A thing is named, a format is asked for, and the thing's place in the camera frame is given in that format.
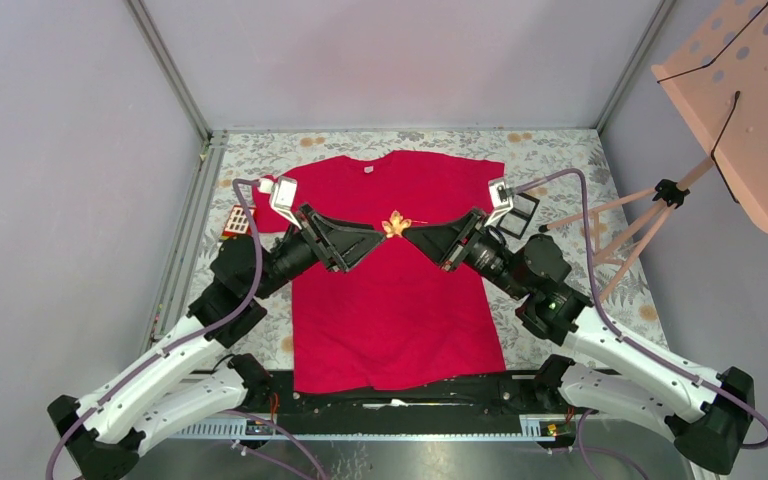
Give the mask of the orange glitter brooch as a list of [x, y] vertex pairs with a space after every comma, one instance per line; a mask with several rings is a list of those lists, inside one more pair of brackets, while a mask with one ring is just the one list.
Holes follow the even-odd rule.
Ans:
[[427, 221], [408, 218], [398, 210], [393, 210], [388, 219], [381, 221], [381, 226], [387, 239], [403, 238], [405, 232], [410, 228], [427, 224]]

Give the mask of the pink perforated music stand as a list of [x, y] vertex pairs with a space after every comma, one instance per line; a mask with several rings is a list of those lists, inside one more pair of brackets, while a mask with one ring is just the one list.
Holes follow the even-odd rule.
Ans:
[[723, 1], [668, 59], [652, 66], [657, 84], [681, 115], [705, 158], [680, 180], [656, 185], [542, 226], [542, 231], [588, 220], [650, 198], [652, 206], [607, 245], [596, 264], [618, 270], [602, 287], [605, 300], [654, 235], [709, 171], [720, 175], [733, 202], [768, 234], [768, 1]]

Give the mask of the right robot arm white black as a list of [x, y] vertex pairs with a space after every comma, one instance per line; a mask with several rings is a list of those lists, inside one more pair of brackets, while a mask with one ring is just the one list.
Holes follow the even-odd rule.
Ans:
[[515, 314], [533, 336], [618, 374], [608, 381], [572, 360], [552, 360], [544, 367], [552, 374], [533, 386], [543, 410], [570, 404], [620, 416], [662, 435], [699, 467], [732, 472], [753, 421], [749, 374], [694, 363], [627, 329], [596, 298], [567, 284], [571, 266], [545, 233], [511, 251], [473, 210], [450, 223], [409, 227], [403, 236], [441, 270], [467, 267], [520, 301]]

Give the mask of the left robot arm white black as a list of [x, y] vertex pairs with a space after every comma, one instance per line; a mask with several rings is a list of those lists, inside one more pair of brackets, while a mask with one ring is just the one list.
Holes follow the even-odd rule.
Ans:
[[183, 391], [172, 390], [204, 360], [231, 348], [267, 311], [260, 300], [315, 265], [348, 272], [386, 238], [375, 227], [331, 219], [302, 205], [271, 250], [258, 232], [225, 240], [212, 282], [158, 342], [113, 380], [80, 398], [62, 395], [48, 414], [85, 479], [121, 479], [169, 435], [215, 413], [256, 411], [272, 401], [271, 374], [250, 354]]

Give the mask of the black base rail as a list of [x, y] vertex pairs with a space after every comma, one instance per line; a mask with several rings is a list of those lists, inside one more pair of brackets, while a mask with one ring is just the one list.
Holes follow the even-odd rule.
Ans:
[[294, 390], [293, 381], [291, 370], [263, 372], [238, 411], [265, 414], [274, 422], [277, 416], [285, 414], [354, 413], [362, 408], [428, 411], [460, 407], [474, 413], [545, 417], [560, 424], [571, 423], [584, 411], [544, 384], [541, 373], [536, 370], [459, 376], [398, 391], [364, 387], [330, 394], [301, 393]]

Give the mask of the red toy block house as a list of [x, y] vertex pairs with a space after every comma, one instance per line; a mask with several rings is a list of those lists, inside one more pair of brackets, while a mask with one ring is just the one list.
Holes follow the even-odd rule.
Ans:
[[250, 231], [250, 222], [246, 217], [244, 208], [237, 204], [229, 211], [227, 219], [223, 225], [220, 239], [225, 241], [238, 235], [249, 234]]

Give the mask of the black brooch box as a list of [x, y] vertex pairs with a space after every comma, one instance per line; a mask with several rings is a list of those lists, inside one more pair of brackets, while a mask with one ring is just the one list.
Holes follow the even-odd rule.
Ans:
[[522, 240], [536, 215], [540, 200], [528, 193], [519, 193], [514, 198], [512, 209], [498, 223], [499, 230], [506, 236]]

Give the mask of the red t-shirt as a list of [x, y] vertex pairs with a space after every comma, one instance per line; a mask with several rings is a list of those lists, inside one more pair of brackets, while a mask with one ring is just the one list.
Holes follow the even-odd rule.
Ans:
[[[492, 207], [488, 182], [501, 162], [393, 151], [375, 160], [338, 156], [288, 171], [295, 204], [372, 225], [393, 210], [427, 225]], [[363, 387], [402, 390], [504, 369], [481, 277], [447, 273], [404, 237], [387, 239], [348, 273], [314, 266], [290, 286], [294, 384], [302, 393]]]

